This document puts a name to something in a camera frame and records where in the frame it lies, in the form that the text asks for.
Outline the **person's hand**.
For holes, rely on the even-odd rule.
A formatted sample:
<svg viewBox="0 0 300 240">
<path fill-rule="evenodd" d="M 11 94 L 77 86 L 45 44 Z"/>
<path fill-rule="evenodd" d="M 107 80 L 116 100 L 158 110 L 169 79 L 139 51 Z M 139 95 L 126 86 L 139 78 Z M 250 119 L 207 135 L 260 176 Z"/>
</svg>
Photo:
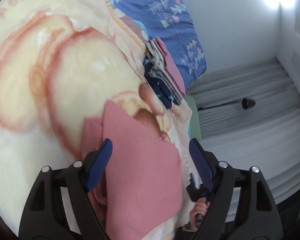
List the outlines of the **person's hand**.
<svg viewBox="0 0 300 240">
<path fill-rule="evenodd" d="M 196 216 L 197 215 L 206 215 L 208 209 L 210 207 L 210 202 L 207 201 L 205 197 L 200 198 L 196 201 L 196 204 L 194 205 L 194 208 L 190 212 L 190 230 L 197 230 L 196 226 Z"/>
</svg>

